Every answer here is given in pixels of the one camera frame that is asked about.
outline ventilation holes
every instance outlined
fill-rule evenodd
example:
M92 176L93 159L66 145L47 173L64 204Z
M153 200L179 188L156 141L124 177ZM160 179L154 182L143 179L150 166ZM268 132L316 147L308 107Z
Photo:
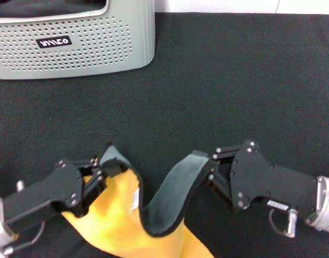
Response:
M63 34L78 34L83 48L38 52L35 38ZM11 71L49 71L118 64L132 54L131 42L129 25L115 17L0 25L0 65Z

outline cable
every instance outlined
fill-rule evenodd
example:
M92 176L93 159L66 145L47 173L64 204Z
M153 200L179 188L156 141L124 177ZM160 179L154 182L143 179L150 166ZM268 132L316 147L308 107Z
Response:
M42 233L44 232L44 229L45 229L45 222L43 221L41 223L39 232L36 234L36 236L33 238L32 241L26 242L26 243L22 243L21 245L18 245L18 246L15 246L15 247L13 247L13 246L7 247L4 250L3 254L4 255L10 255L10 254L15 253L16 251L20 251L21 249L24 249L26 247L29 247L29 246L35 244L39 240L39 238L41 237Z
M275 211L274 209L271 209L271 211L269 212L270 226L272 227L272 229L274 230L274 232L276 234L286 236L286 232L278 230L277 227L275 226L275 223L273 222L273 213L274 213L274 211Z

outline white wall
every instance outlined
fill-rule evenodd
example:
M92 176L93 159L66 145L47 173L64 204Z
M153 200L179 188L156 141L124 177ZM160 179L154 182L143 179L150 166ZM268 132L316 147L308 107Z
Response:
M329 14L329 0L155 0L157 12Z

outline sticker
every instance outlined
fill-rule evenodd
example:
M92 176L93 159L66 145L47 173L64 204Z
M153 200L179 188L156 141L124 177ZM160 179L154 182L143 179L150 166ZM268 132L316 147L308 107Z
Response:
M139 188L133 193L132 211L139 207Z
M72 42L69 36L60 36L54 38L47 39L36 39L38 46L40 48L48 48L48 47L62 47L72 45Z
M280 210L283 210L283 211L286 211L286 210L289 208L289 206L284 205L284 204L282 204L282 203L277 203L277 202L275 202L275 201L273 201L273 200L270 200L270 201L267 203L267 205L269 205L269 206L271 206L271 207L274 207L274 208L277 208L277 209L280 209Z

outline yellow cloth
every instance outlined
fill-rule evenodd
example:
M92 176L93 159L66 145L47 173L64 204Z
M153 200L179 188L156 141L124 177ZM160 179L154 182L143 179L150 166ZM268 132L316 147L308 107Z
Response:
M213 257L183 222L170 235L150 236L141 224L139 208L132 211L138 187L136 175L128 169L107 179L107 189L86 216L78 219L70 212L62 214L91 245L120 257Z

